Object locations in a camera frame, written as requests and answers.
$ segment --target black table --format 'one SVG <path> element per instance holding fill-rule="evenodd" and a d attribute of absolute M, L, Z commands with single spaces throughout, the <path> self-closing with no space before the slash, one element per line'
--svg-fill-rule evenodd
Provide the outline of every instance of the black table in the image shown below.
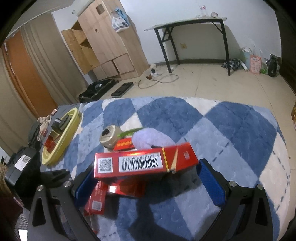
<path fill-rule="evenodd" d="M 193 19 L 187 19 L 187 20 L 181 20 L 181 21 L 176 21 L 176 22 L 170 22 L 170 23 L 165 23 L 165 24 L 159 24 L 159 25 L 155 25 L 149 29 L 146 29 L 144 31 L 148 31 L 148 30 L 152 30 L 154 29 L 157 39 L 159 41 L 161 50 L 163 52 L 163 56 L 165 58 L 165 62 L 166 65 L 168 67 L 168 71 L 169 73 L 172 73 L 171 69 L 170 69 L 170 63 L 168 61 L 168 57 L 166 55 L 165 52 L 165 48 L 163 46 L 163 43 L 166 41 L 171 41 L 175 55 L 176 55 L 176 59 L 177 59 L 177 63 L 180 64 L 180 60 L 178 57 L 178 53 L 176 50 L 176 46 L 175 43 L 173 41 L 173 37 L 172 37 L 172 31 L 174 29 L 174 27 L 176 26 L 181 26 L 181 25 L 187 25 L 187 24 L 193 24 L 193 23 L 212 23 L 215 25 L 215 27 L 222 33 L 223 35 L 223 40 L 224 40 L 224 46 L 225 46 L 225 53 L 226 53 L 226 62 L 227 62 L 227 72 L 228 75 L 230 75 L 230 66 L 229 66 L 229 51 L 228 51 L 228 44 L 227 44 L 227 38 L 226 38 L 226 33 L 225 33 L 225 27 L 224 27 L 224 23 L 223 21 L 225 21 L 226 18 L 212 18 L 212 17 L 206 17 L 206 18 L 193 18 Z M 216 25 L 216 23 L 219 23 L 221 25 L 221 29 L 218 28 L 218 26 Z M 158 30 L 165 28 L 165 32 L 163 34 L 163 37 L 161 38 L 159 35 Z"/>

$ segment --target wall socket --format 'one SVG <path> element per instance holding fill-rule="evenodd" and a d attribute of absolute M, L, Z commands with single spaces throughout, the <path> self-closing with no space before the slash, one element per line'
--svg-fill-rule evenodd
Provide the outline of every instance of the wall socket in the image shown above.
<path fill-rule="evenodd" d="M 182 49 L 187 49 L 187 45 L 186 44 L 181 44 L 181 48 Z"/>

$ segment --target bed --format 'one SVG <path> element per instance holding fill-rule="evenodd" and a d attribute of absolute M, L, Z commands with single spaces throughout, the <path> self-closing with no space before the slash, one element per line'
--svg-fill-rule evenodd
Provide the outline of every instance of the bed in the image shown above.
<path fill-rule="evenodd" d="M 261 183 L 274 240 L 279 238 L 290 199 L 290 167 L 284 137 L 268 109 L 194 97 L 107 99 L 76 106 L 83 114 L 77 132 L 61 160 L 46 170 L 69 169 L 75 178 L 95 153 L 107 151 L 99 144 L 106 126 L 123 131 L 151 127 L 175 143 L 190 142 L 197 157 L 206 158 L 227 180 L 245 187 Z M 72 107 L 60 107 L 59 114 Z M 96 218 L 98 237 L 108 241 L 199 240 L 220 211 L 194 169 L 149 183 L 144 198 L 107 200 L 105 215 Z"/>

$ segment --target blue gripper pad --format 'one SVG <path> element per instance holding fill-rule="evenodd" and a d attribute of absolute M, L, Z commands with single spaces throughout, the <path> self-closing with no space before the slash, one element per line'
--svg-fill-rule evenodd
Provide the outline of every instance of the blue gripper pad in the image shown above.
<path fill-rule="evenodd" d="M 98 181 L 94 178 L 94 170 L 90 171 L 75 192 L 74 204 L 76 208 L 85 206 Z"/>
<path fill-rule="evenodd" d="M 207 164 L 205 162 L 207 162 L 205 159 L 199 160 L 199 164 L 196 166 L 197 174 L 205 186 L 205 189 L 207 190 L 214 205 L 223 207 L 226 202 L 225 191 L 214 176 L 215 170 L 208 162 Z"/>

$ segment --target yellow tray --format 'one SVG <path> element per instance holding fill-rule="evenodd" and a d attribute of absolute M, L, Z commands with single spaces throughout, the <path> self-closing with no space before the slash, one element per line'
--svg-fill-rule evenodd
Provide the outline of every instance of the yellow tray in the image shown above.
<path fill-rule="evenodd" d="M 71 120 L 67 125 L 66 129 L 64 130 L 63 134 L 61 135 L 56 147 L 53 149 L 51 153 L 47 151 L 47 147 L 43 147 L 42 151 L 42 164 L 49 165 L 56 163 L 59 158 L 62 156 L 63 152 L 65 151 L 66 147 L 70 144 L 79 124 L 81 121 L 81 113 L 77 108 L 73 108 L 69 112 L 63 115 L 61 119 L 65 117 L 65 115 L 71 116 Z"/>

